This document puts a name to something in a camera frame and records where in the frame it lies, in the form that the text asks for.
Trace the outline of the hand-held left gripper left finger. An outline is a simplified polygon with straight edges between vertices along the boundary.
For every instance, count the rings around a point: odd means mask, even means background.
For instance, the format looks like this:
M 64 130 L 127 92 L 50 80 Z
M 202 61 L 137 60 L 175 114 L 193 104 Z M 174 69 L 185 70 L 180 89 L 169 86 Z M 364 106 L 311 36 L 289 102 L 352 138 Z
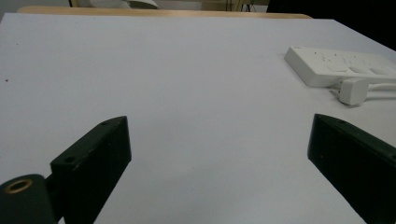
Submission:
M 50 163 L 66 224 L 93 224 L 132 160 L 128 119 L 105 120 Z

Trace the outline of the white power strip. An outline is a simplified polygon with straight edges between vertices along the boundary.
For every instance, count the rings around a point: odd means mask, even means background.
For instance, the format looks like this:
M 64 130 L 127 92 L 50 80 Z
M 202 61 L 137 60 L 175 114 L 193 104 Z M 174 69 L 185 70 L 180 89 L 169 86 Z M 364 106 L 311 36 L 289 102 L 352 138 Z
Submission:
M 308 87 L 331 87 L 351 78 L 396 84 L 396 63 L 378 54 L 289 47 L 284 60 Z

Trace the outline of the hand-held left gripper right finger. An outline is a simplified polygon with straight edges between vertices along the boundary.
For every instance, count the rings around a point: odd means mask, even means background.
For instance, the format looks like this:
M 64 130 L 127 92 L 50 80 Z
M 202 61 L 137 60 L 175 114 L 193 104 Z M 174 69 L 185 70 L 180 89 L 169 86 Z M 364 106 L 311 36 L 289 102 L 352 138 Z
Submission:
M 307 157 L 367 224 L 396 224 L 396 147 L 316 114 Z

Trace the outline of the white plug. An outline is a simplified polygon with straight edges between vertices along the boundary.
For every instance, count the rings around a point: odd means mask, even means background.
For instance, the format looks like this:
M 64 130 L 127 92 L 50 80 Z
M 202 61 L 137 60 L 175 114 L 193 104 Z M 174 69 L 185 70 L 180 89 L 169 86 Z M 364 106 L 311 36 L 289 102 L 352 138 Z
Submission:
M 345 105 L 359 105 L 367 97 L 369 81 L 364 78 L 346 79 L 341 83 L 339 101 Z

